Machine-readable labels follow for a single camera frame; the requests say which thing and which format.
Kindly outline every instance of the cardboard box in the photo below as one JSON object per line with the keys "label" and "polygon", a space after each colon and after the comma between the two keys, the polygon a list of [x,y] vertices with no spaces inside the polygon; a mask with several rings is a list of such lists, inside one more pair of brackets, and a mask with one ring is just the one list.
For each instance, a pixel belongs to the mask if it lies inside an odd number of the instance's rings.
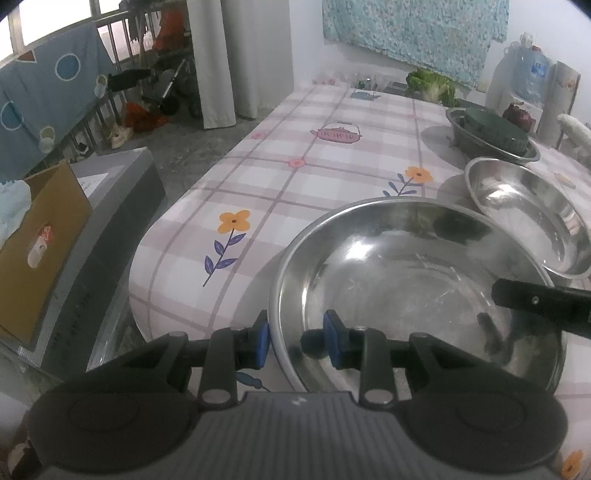
{"label": "cardboard box", "polygon": [[29,345],[92,208],[66,162],[25,181],[31,187],[31,209],[0,249],[0,327]]}

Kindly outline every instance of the pink plaid tablecloth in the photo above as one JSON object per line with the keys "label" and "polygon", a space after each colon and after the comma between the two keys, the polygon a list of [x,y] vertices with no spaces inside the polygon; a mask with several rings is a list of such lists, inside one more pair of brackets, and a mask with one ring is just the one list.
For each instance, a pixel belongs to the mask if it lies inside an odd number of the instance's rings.
{"label": "pink plaid tablecloth", "polygon": [[[351,98],[353,92],[320,85],[294,92],[152,226],[129,279],[131,307],[147,339],[174,330],[200,339],[252,324],[267,308],[283,249],[332,209],[384,195],[473,205],[463,178],[467,158],[450,146],[442,106],[384,93]],[[531,168],[590,221],[589,172],[540,150]],[[585,422],[591,426],[590,364],[591,342],[569,335],[557,395],[583,430]],[[272,354],[257,376],[272,390],[289,388]]]}

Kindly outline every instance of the plastic bottle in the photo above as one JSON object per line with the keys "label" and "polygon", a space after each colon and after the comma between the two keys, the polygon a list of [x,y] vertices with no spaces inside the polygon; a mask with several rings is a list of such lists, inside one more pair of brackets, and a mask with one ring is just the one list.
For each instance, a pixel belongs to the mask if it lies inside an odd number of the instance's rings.
{"label": "plastic bottle", "polygon": [[513,91],[523,100],[542,107],[550,62],[539,47],[520,47],[513,74]]}

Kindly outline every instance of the purple leaf print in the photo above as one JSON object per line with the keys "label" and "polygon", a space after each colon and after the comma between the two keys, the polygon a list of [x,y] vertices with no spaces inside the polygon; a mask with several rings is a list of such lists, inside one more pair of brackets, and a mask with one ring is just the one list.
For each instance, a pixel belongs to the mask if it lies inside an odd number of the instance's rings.
{"label": "purple leaf print", "polygon": [[240,240],[244,238],[245,235],[245,233],[241,233],[240,235],[233,236],[228,242],[228,246],[236,245]]}
{"label": "purple leaf print", "polygon": [[237,258],[227,258],[225,260],[220,260],[219,262],[217,262],[216,268],[219,270],[220,268],[226,268],[229,267],[230,265],[232,265],[236,260],[238,260]]}
{"label": "purple leaf print", "polygon": [[211,275],[216,267],[213,266],[213,261],[208,255],[205,255],[205,271]]}
{"label": "purple leaf print", "polygon": [[224,249],[221,242],[218,242],[217,240],[215,240],[213,243],[213,246],[215,247],[218,255],[223,255],[225,249]]}

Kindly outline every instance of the blue towel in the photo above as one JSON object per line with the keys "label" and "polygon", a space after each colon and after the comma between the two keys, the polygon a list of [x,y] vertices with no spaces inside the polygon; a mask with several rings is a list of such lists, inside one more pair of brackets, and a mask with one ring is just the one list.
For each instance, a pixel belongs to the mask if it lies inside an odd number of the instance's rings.
{"label": "blue towel", "polygon": [[0,69],[0,180],[35,167],[105,95],[115,72],[92,22]]}
{"label": "blue towel", "polygon": [[491,40],[505,41],[509,0],[324,0],[324,36],[478,84]]}

